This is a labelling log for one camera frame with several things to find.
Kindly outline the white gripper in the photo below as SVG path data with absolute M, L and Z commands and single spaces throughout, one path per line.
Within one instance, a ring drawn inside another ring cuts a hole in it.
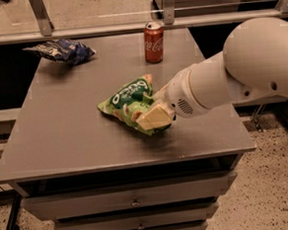
M 143 129 L 156 129 L 169 125 L 174 118 L 174 111 L 177 115 L 187 118 L 203 115 L 208 109 L 203 107 L 194 97 L 190 87 L 189 73 L 191 69 L 185 68 L 177 73 L 168 85 L 163 86 L 153 94 L 152 99 L 157 102 L 159 99 L 166 99 L 166 104 L 158 103 L 153 105 L 147 112 L 144 112 L 135 122 Z

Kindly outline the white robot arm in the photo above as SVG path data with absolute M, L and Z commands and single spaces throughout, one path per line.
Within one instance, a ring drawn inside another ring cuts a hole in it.
M 271 96 L 288 98 L 288 21 L 254 18 L 231 31 L 221 52 L 178 72 L 136 122 L 156 129 L 177 115 L 194 117 Z

